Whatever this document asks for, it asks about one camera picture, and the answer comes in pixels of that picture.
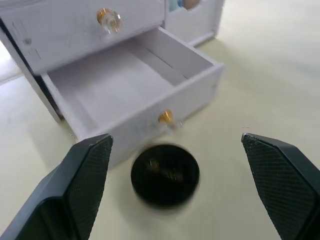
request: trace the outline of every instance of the beige table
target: beige table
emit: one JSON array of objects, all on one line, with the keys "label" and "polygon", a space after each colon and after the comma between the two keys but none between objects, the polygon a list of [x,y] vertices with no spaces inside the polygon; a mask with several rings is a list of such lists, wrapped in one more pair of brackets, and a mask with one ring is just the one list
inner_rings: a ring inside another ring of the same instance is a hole
[{"label": "beige table", "polygon": [[[131,186],[132,158],[111,169],[91,240],[278,240],[255,188],[241,134],[299,147],[319,168],[318,0],[227,0],[218,39],[199,49],[227,68],[217,99],[155,142],[187,148],[200,167],[190,203],[160,212]],[[22,78],[0,86],[0,233],[72,145]]]}]

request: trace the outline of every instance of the drawer front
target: drawer front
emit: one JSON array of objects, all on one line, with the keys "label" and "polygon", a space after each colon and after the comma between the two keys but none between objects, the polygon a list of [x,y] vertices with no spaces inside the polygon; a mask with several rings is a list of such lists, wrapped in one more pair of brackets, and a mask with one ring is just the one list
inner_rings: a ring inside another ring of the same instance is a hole
[{"label": "drawer front", "polygon": [[[118,33],[108,34],[97,11],[109,8],[122,19]],[[47,72],[117,42],[159,26],[164,0],[5,0],[5,27],[36,74]]]},{"label": "drawer front", "polygon": [[224,0],[202,0],[192,9],[180,8],[169,12],[165,29],[192,46],[198,45],[218,33]]},{"label": "drawer front", "polygon": [[175,119],[184,120],[212,101],[217,94],[223,69],[223,65],[212,67],[145,110],[125,119],[117,127],[100,132],[98,135],[110,133],[114,137],[109,166],[128,159],[134,150],[168,129],[158,121],[162,112],[171,110]]}]

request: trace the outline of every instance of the small drawer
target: small drawer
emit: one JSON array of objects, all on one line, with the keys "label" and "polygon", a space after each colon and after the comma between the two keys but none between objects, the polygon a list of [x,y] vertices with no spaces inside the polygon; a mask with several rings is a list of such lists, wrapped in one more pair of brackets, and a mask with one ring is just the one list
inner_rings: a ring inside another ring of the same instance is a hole
[{"label": "small drawer", "polygon": [[79,141],[110,133],[113,165],[215,96],[224,65],[161,27],[43,75]]},{"label": "small drawer", "polygon": [[164,28],[189,43],[198,45],[217,35],[225,0],[183,0],[184,7],[167,4]]},{"label": "small drawer", "polygon": [[154,29],[165,19],[164,0],[2,0],[0,10],[6,34],[36,75]]}]

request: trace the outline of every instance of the black round lid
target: black round lid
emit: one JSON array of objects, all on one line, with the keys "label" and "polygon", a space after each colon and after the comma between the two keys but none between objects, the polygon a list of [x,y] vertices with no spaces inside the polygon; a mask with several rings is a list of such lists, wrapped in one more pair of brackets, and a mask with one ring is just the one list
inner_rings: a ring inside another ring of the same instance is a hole
[{"label": "black round lid", "polygon": [[131,182],[147,203],[169,208],[192,196],[199,175],[198,163],[189,152],[176,145],[162,144],[138,156],[132,166]]}]

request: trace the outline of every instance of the drawer knob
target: drawer knob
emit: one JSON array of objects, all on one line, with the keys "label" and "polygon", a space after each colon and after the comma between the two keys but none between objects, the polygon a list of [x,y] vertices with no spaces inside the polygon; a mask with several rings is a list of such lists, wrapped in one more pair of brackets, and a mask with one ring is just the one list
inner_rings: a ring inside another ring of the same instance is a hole
[{"label": "drawer knob", "polygon": [[96,18],[99,24],[101,24],[109,34],[118,33],[119,29],[122,27],[120,15],[109,8],[100,8],[96,12]]},{"label": "drawer knob", "polygon": [[166,110],[162,112],[158,117],[159,123],[166,124],[170,130],[176,130],[181,127],[181,121],[178,121],[174,118],[171,110]]}]

